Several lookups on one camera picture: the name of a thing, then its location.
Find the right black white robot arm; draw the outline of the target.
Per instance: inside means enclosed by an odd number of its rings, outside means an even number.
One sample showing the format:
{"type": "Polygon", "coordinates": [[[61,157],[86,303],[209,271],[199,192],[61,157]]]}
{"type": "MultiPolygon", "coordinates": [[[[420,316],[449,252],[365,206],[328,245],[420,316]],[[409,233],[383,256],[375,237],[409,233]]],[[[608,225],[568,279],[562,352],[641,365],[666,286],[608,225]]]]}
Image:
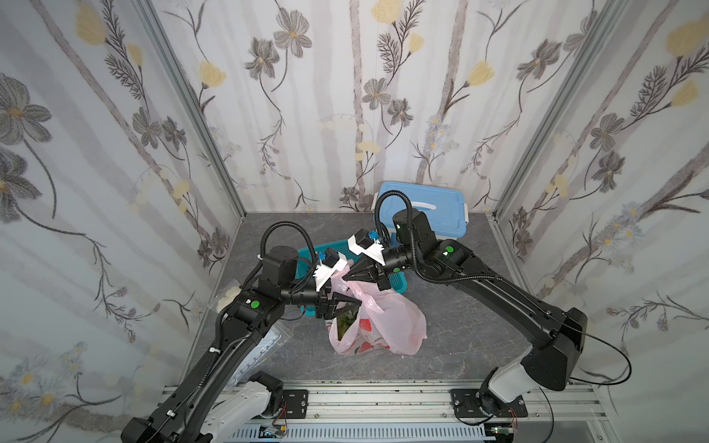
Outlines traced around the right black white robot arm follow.
{"type": "Polygon", "coordinates": [[[348,239],[360,260],[345,280],[383,288],[391,275],[411,269],[425,282],[471,295],[529,341],[527,351],[484,379],[476,393],[484,415],[498,415],[536,388],[565,390],[585,348],[584,313],[542,301],[493,271],[469,247],[437,238],[426,214],[400,190],[384,192],[373,212],[375,230],[361,229],[348,239]]]}

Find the pineapple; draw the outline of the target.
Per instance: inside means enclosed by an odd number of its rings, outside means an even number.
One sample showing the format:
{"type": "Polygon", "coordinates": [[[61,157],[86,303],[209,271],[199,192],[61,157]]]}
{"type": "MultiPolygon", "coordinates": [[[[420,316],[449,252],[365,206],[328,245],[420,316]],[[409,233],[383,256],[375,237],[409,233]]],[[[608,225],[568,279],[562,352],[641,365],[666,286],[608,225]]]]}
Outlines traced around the pineapple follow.
{"type": "Polygon", "coordinates": [[[353,324],[358,321],[358,311],[349,310],[337,317],[337,336],[339,341],[343,341],[343,337],[353,324]]]}

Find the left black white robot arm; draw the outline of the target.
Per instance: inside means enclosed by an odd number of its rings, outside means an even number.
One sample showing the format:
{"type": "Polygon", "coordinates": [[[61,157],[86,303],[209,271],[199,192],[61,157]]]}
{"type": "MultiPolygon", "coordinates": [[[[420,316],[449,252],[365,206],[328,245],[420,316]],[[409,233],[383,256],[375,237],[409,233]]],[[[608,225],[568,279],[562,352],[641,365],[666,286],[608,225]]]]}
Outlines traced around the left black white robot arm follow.
{"type": "Polygon", "coordinates": [[[330,278],[347,264],[344,254],[329,248],[316,251],[306,230],[293,221],[279,221],[264,232],[255,268],[240,293],[217,314],[214,339],[174,393],[147,418],[132,418],[121,433],[124,442],[214,442],[218,432],[209,427],[217,400],[247,355],[282,318],[284,309],[312,306],[319,319],[337,316],[360,306],[360,301],[330,289],[330,278]],[[290,227],[306,241],[309,258],[293,247],[267,247],[271,234],[290,227]],[[305,261],[308,270],[297,276],[305,261]]]}

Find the pink plastic bag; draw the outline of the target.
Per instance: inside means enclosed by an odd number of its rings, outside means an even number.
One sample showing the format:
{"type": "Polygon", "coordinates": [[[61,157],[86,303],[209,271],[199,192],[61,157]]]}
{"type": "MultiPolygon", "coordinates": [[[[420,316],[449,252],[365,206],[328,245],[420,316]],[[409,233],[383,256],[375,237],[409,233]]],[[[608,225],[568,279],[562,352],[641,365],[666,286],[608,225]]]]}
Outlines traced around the pink plastic bag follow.
{"type": "Polygon", "coordinates": [[[413,356],[428,337],[427,320],[418,306],[393,290],[380,291],[376,284],[343,279],[354,263],[334,273],[332,290],[361,302],[358,321],[338,340],[337,319],[328,326],[330,344],[341,356],[355,356],[377,349],[413,356]]]}

